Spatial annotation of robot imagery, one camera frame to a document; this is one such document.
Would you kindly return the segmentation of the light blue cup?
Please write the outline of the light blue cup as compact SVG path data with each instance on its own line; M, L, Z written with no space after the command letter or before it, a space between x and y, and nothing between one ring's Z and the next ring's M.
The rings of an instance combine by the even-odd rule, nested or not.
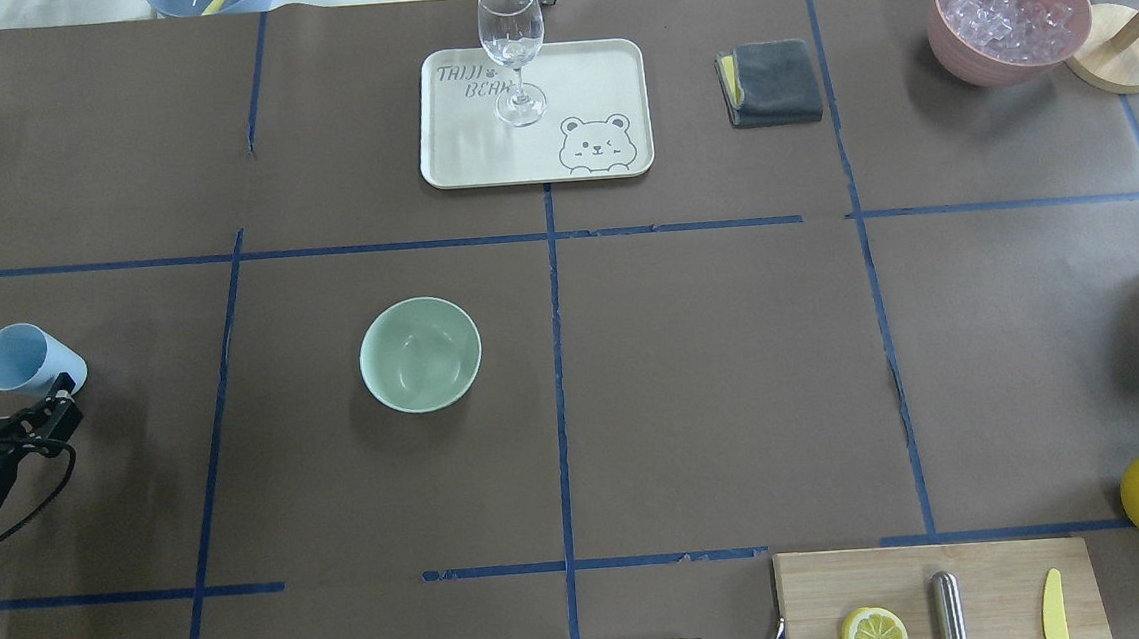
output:
M0 391L42 398L65 374L71 392L83 390L88 366L62 341L33 323L10 323L0 330Z

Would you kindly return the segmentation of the small green bowl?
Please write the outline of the small green bowl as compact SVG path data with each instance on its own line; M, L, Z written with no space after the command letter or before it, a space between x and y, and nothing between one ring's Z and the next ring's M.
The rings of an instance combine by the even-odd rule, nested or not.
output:
M456 404L482 361L480 329L448 300L412 297L372 320L359 349L361 379L382 405L425 415Z

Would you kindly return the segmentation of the pink bowl of ice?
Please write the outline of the pink bowl of ice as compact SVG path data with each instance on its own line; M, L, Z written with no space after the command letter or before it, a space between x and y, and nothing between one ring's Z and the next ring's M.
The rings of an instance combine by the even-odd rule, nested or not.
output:
M1015 87L1068 62L1091 22L1090 0L933 0L929 46L970 85Z

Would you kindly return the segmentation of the clear wine glass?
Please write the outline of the clear wine glass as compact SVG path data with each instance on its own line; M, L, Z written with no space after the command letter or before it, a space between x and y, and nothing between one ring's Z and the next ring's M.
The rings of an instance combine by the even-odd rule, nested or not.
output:
M544 91L523 75L544 43L542 5L538 0L478 0L477 7L483 50L515 77L511 89L495 100L497 116L511 126L532 126L549 106Z

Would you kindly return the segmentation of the cream bear tray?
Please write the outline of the cream bear tray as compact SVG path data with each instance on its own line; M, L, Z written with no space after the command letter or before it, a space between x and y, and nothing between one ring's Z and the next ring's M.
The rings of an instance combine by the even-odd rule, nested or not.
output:
M641 50L617 39L547 43L525 72L549 109L511 126L495 99L511 73L481 48L421 66L420 167L441 190L642 177L654 163Z

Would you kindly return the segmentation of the grey folded cloth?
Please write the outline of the grey folded cloth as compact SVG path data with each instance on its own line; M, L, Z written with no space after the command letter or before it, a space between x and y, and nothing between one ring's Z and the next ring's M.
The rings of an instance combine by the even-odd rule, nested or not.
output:
M735 46L716 54L719 85L735 128L818 123L823 115L808 42Z

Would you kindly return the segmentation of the half lemon slice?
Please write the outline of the half lemon slice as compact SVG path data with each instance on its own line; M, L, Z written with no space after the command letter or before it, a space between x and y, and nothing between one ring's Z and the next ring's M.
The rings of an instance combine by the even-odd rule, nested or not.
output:
M901 617L878 606L857 607L841 626L839 639L910 639Z

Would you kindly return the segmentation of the wooden cutting board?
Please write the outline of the wooden cutting board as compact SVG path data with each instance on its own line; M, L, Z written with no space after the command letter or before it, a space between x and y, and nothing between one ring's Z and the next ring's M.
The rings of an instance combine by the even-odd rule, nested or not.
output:
M1063 576L1070 639L1112 639L1084 539L1021 539L964 544L778 554L776 599L787 639L839 639L858 607L902 620L910 639L940 639L929 592L939 571L960 588L967 639L1044 639L1043 583Z

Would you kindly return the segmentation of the yellow plastic knife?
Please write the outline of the yellow plastic knife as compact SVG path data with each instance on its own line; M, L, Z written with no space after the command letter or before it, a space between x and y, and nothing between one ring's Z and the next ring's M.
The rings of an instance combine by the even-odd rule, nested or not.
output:
M1044 575L1041 596L1044 639L1070 639L1063 574L1051 567Z

